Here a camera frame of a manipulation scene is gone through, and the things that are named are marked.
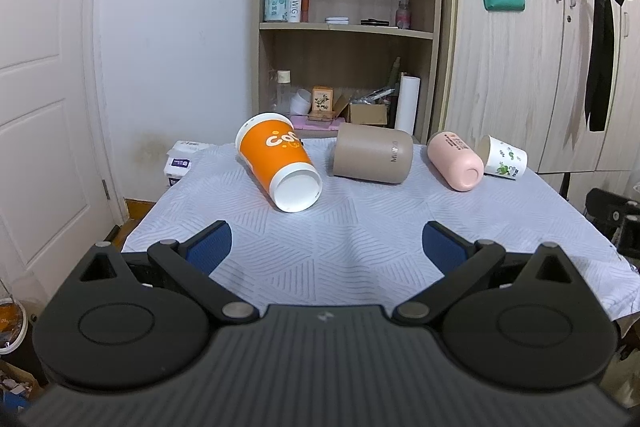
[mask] black bow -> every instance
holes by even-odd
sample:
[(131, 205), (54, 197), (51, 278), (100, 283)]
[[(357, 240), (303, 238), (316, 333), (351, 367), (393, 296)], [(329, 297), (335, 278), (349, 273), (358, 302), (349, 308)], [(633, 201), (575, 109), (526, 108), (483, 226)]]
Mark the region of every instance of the black bow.
[[(625, 0), (614, 0), (620, 6)], [(613, 77), (614, 29), (611, 0), (594, 0), (593, 37), (587, 89), (584, 95), (584, 118), (589, 130), (604, 131), (609, 111)]]

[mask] pink bottle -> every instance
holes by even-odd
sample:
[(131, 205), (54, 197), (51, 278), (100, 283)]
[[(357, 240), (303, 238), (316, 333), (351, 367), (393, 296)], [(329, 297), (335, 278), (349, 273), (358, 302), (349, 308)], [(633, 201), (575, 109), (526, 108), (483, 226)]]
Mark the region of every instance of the pink bottle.
[(466, 192), (482, 180), (484, 164), (480, 156), (453, 132), (443, 131), (431, 137), (427, 155), (455, 190)]

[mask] beige cup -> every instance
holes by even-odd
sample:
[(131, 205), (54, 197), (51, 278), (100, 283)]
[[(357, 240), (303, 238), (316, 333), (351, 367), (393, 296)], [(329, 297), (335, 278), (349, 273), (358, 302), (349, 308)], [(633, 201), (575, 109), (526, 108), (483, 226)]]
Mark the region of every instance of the beige cup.
[(402, 183), (414, 159), (414, 141), (404, 131), (343, 123), (334, 152), (334, 175)]

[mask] white paper cup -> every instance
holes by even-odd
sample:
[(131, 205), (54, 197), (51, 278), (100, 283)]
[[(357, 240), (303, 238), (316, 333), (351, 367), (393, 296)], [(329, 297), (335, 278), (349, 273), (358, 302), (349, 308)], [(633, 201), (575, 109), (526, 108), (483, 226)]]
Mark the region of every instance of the white paper cup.
[(306, 89), (297, 90), (291, 97), (291, 114), (306, 116), (311, 110), (311, 93)]
[(517, 180), (527, 169), (527, 153), (492, 136), (482, 136), (478, 156), (484, 163), (484, 173)]

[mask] patterned tablecloth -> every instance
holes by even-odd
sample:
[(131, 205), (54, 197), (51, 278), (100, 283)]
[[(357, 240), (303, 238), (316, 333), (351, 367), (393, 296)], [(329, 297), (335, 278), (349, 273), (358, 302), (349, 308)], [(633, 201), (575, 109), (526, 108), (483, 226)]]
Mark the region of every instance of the patterned tablecloth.
[(305, 140), (323, 188), (318, 202), (297, 214), (274, 207), (232, 144), (199, 152), (124, 251), (145, 251), (168, 237), (183, 241), (223, 219), (232, 249), (210, 277), (262, 312), (270, 303), (376, 303), (390, 311), (442, 277), (422, 249), (422, 228), (436, 220), (469, 241), (493, 239), (507, 251), (533, 252), (555, 241), (610, 318), (640, 311), (636, 268), (529, 169), (518, 181), (485, 176), (474, 190), (455, 192), (416, 145), (404, 183), (361, 182), (331, 175), (334, 142)]

